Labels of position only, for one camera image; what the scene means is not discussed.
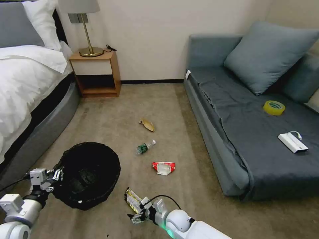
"debris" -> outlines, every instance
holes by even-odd
[[[151,147],[153,147],[156,144],[155,140],[152,140],[152,143],[150,144],[141,144],[136,148],[137,154],[144,154],[146,151],[148,151]]]
[[[152,122],[149,122],[147,119],[142,118],[139,121],[140,124],[143,124],[145,128],[147,128],[149,131],[154,132],[155,127]]]
[[[139,196],[137,196],[137,194],[133,192],[133,190],[130,189],[129,187],[126,189],[126,192],[124,194],[124,199],[126,203],[133,209],[134,212],[136,213],[141,212],[140,203],[142,199]]]
[[[168,175],[175,170],[175,163],[172,162],[152,162],[153,168],[157,174]]]

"beige carpet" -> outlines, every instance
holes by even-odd
[[[141,117],[155,124],[154,133],[138,124]],[[152,150],[135,155],[139,144],[152,139],[157,141]],[[190,216],[233,239],[318,238],[318,198],[240,202],[222,194],[183,84],[123,85],[119,98],[82,100],[71,123],[34,167],[50,169],[63,151],[85,141],[106,144],[119,155],[122,171],[114,191],[88,211],[71,209],[51,195],[32,239],[169,238],[152,222],[131,224],[126,214],[132,211],[123,199],[128,186],[141,197],[172,196]],[[152,161],[176,162],[176,171],[157,175]],[[21,184],[15,192],[25,189]]]

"wooden nightstand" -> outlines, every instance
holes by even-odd
[[[82,57],[77,51],[69,60],[83,98],[119,96],[121,77],[115,51],[96,57]]]

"trash can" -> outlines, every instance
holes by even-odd
[[[54,169],[63,171],[61,185],[52,194],[66,205],[88,210],[105,201],[120,175],[119,157],[108,146],[80,143],[63,153]]]

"power cord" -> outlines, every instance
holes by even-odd
[[[290,132],[288,132],[288,133],[296,133],[296,134],[298,135],[298,139],[299,139],[299,140],[302,140],[302,136],[301,136],[301,134],[299,134],[299,132],[297,132],[297,131],[290,131]]]
[[[107,50],[103,50],[103,51],[105,52],[117,51],[117,49],[110,47],[110,45],[106,45],[106,48],[108,48],[110,51],[107,51]]]
[[[17,184],[17,183],[19,183],[19,182],[21,182],[21,181],[23,181],[23,180],[27,180],[27,179],[30,179],[29,173],[26,173],[23,178],[21,178],[21,179],[15,181],[15,182],[9,184],[8,186],[5,186],[4,188],[0,189],[0,192],[6,190],[7,188],[11,187],[12,185],[15,185],[15,184]]]
[[[157,195],[157,196],[151,198],[147,203],[141,204],[140,208],[142,209],[146,204],[150,203],[151,201],[153,201],[154,199],[159,198],[159,197],[166,197],[166,198],[171,199],[176,204],[176,206],[181,210],[181,207],[179,206],[179,204],[173,198],[171,198],[170,196],[167,196],[167,195]]]

